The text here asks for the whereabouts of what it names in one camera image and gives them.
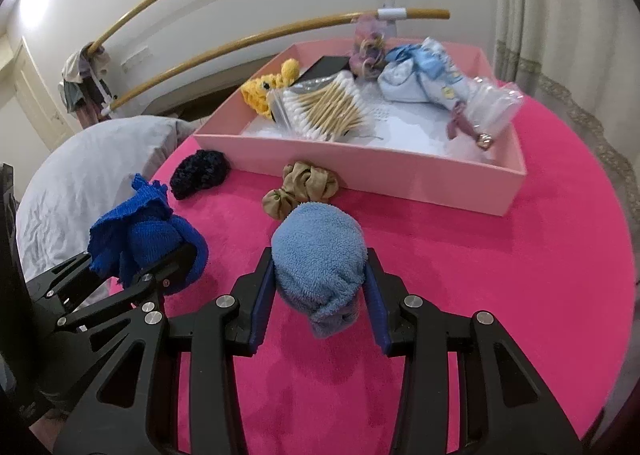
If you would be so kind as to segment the beige scrunchie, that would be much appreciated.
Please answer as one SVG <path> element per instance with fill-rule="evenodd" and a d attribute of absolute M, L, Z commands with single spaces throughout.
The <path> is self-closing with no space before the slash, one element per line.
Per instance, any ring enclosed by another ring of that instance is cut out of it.
<path fill-rule="evenodd" d="M 337 176 L 311 163 L 296 161 L 282 171 L 282 185 L 262 197 L 262 210 L 272 219 L 284 220 L 304 202 L 326 204 L 338 191 Z"/>

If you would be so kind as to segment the cream curtain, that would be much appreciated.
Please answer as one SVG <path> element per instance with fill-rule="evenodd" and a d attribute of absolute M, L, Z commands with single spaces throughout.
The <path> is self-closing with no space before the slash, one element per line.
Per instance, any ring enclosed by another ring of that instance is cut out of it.
<path fill-rule="evenodd" d="M 497 76 L 563 119 L 639 235 L 639 11 L 633 0 L 497 0 Z"/>

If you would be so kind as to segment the royal blue knitted cloth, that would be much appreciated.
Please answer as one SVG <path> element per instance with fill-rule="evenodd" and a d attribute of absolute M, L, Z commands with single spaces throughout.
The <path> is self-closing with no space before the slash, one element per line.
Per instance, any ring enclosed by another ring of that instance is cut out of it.
<path fill-rule="evenodd" d="M 91 271 L 106 279 L 116 277 L 128 288 L 139 272 L 189 245 L 195 249 L 195 258 L 188 263 L 183 280 L 166 289 L 166 293 L 178 293 L 202 276 L 208 260 L 206 241 L 171 209 L 167 185 L 136 174 L 131 187 L 134 195 L 102 215 L 90 229 Z"/>

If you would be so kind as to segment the bag of cotton swabs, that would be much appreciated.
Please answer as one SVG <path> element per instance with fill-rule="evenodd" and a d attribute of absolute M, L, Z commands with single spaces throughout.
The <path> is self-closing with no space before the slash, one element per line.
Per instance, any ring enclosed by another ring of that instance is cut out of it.
<path fill-rule="evenodd" d="M 338 142 L 374 130 L 372 110 L 348 70 L 275 89 L 267 102 L 278 128 L 304 140 Z"/>

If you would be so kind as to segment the yellow crochet toy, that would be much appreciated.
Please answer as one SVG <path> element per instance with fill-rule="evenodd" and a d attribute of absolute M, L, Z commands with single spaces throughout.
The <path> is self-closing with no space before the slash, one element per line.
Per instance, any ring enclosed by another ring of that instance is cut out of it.
<path fill-rule="evenodd" d="M 289 58 L 282 63 L 277 74 L 264 74 L 262 77 L 245 81 L 240 86 L 244 103 L 250 106 L 258 116 L 271 119 L 271 110 L 267 96 L 271 91 L 288 88 L 300 75 L 299 61 Z"/>

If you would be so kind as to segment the light blue towel cloth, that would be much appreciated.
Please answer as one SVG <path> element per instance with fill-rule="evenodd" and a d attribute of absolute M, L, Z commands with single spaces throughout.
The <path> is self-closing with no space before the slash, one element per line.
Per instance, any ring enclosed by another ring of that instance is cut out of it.
<path fill-rule="evenodd" d="M 271 256 L 283 300 L 326 339 L 358 319 L 368 250 L 359 223 L 321 202 L 303 202 L 274 231 Z"/>

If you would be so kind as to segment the black leather case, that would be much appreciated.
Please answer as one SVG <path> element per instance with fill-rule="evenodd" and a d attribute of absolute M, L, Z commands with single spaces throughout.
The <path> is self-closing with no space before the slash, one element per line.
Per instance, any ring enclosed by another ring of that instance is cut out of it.
<path fill-rule="evenodd" d="M 300 75 L 295 84 L 331 77 L 343 70 L 350 71 L 347 56 L 322 56 Z"/>

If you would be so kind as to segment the white printed cloth blue bow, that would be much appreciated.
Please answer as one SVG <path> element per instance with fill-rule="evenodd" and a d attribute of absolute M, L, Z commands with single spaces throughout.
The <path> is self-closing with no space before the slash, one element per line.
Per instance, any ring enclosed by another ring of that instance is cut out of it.
<path fill-rule="evenodd" d="M 390 102 L 427 103 L 452 111 L 471 95 L 471 80 L 432 38 L 398 45 L 386 53 L 378 86 Z"/>

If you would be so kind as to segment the purple fabric scrunchie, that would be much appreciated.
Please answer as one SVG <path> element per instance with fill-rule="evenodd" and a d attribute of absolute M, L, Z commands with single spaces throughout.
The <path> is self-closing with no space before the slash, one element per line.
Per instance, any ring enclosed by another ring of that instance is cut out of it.
<path fill-rule="evenodd" d="M 387 22 L 361 15 L 355 25 L 349 69 L 357 78 L 374 80 L 385 67 Z"/>

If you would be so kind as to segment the clothes hanging on barre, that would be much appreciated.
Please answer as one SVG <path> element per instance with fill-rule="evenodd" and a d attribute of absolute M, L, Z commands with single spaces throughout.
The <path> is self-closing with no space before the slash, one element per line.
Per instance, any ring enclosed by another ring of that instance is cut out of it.
<path fill-rule="evenodd" d="M 58 95 L 66 111 L 82 129 L 111 119 L 115 97 L 105 82 L 111 57 L 100 45 L 90 53 L 92 43 L 72 54 L 65 62 L 58 82 Z"/>

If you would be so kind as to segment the clear bag with hair tie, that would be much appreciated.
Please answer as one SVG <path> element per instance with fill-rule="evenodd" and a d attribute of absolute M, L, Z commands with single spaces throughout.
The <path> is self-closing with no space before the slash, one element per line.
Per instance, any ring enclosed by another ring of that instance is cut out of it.
<path fill-rule="evenodd" d="M 503 86 L 488 78 L 470 80 L 466 100 L 458 100 L 446 126 L 447 137 L 454 141 L 461 133 L 482 152 L 488 152 L 511 123 L 524 102 L 515 83 Z"/>

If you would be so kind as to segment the white TV cabinet brown top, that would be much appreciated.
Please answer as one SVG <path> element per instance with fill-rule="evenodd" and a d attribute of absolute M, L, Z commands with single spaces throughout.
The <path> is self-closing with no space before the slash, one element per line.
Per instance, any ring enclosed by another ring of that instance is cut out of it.
<path fill-rule="evenodd" d="M 180 86 L 153 100 L 143 115 L 175 117 L 191 122 L 206 118 L 270 59 L 272 55 L 254 59 Z"/>

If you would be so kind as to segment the dark navy scrunchie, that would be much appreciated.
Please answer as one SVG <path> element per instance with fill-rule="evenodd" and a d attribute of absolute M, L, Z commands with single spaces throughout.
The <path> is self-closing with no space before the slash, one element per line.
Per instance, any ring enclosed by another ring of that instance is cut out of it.
<path fill-rule="evenodd" d="M 171 193 L 183 200 L 201 190 L 217 187 L 226 181 L 230 170 L 230 163 L 222 152 L 199 149 L 178 164 L 169 181 Z"/>

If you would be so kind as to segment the pink round table cover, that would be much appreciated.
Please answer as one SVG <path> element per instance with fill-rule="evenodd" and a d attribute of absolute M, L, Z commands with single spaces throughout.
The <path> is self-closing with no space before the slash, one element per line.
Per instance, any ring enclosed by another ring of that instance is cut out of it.
<path fill-rule="evenodd" d="M 627 221 L 599 161 L 552 111 L 526 100 L 513 129 L 526 175 L 502 215 L 343 184 L 335 204 L 410 291 L 446 312 L 494 314 L 584 433 L 629 341 L 636 269 Z M 161 182 L 201 148 L 195 134 L 157 171 Z M 209 258 L 202 278 L 168 299 L 170 314 L 196 311 L 254 270 L 276 226 L 260 202 L 281 173 L 233 167 L 220 187 L 174 202 L 205 237 Z M 303 316 L 276 302 L 264 344 L 236 360 L 235 374 L 250 453 L 390 449 L 402 363 L 384 357 L 367 317 L 319 340 Z"/>

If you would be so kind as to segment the pink cardboard box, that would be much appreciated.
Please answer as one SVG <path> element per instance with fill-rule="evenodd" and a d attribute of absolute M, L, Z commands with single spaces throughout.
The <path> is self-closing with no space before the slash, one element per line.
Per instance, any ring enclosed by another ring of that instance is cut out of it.
<path fill-rule="evenodd" d="M 398 45 L 423 41 L 393 38 L 386 53 Z M 495 81 L 482 50 L 457 43 L 442 45 L 470 80 Z M 288 58 L 297 59 L 307 70 L 322 56 L 349 58 L 351 52 L 347 39 L 297 43 L 273 59 L 262 75 L 272 74 Z M 488 150 L 494 158 L 474 162 L 352 144 L 244 136 L 242 131 L 256 117 L 241 93 L 234 93 L 196 132 L 196 141 L 205 149 L 222 152 L 233 167 L 243 171 L 279 174 L 287 164 L 305 161 L 332 171 L 348 188 L 493 215 L 508 211 L 526 175 L 512 123 Z"/>

